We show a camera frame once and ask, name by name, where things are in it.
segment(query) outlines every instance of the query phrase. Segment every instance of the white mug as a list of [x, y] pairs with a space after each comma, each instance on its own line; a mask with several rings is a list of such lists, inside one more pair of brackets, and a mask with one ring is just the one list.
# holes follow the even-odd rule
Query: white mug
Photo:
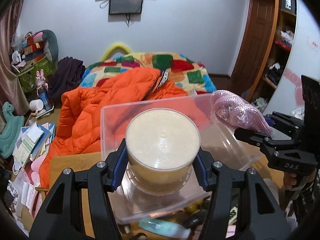
[[32, 100], [29, 104], [30, 110], [31, 111], [36, 111], [35, 114], [38, 113], [38, 111], [41, 111], [43, 109], [43, 102], [41, 99], [37, 99], [37, 100]]

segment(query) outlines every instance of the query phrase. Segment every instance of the wooden door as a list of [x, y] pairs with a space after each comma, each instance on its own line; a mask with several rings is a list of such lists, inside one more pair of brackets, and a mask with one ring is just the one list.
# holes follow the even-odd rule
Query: wooden door
[[238, 59], [231, 75], [232, 92], [241, 95], [254, 83], [267, 50], [275, 0], [250, 0], [249, 15]]

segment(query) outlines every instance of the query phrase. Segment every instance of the pink bunny figure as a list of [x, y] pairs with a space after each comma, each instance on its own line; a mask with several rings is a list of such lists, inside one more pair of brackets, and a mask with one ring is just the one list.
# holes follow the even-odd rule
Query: pink bunny figure
[[40, 87], [45, 87], [46, 90], [48, 90], [48, 83], [45, 82], [45, 76], [44, 76], [43, 69], [40, 70], [40, 73], [39, 73], [39, 71], [36, 72], [36, 85], [37, 85], [37, 95], [38, 96], [39, 96], [38, 89]]

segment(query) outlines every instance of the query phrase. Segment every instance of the curtain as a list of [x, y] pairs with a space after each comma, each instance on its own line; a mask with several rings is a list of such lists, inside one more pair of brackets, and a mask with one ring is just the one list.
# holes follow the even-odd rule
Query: curtain
[[11, 40], [17, 30], [22, 4], [23, 0], [15, 0], [0, 22], [0, 106], [8, 101], [20, 116], [28, 112], [29, 104], [18, 77], [11, 72], [9, 54], [12, 54]]

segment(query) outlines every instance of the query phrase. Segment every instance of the screw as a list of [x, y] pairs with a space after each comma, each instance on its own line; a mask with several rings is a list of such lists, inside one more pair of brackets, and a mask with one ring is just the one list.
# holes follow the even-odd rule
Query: screw
[[63, 174], [68, 175], [70, 173], [71, 173], [71, 169], [70, 168], [66, 168], [66, 169], [63, 170]]
[[248, 172], [252, 175], [256, 174], [257, 173], [257, 170], [255, 168], [249, 168], [248, 169]]
[[98, 168], [103, 168], [104, 166], [106, 166], [106, 163], [105, 163], [105, 162], [98, 162], [98, 163], [97, 163], [97, 167], [98, 167]]
[[219, 161], [214, 162], [213, 166], [215, 166], [216, 168], [221, 168], [222, 167], [222, 162], [219, 162]]

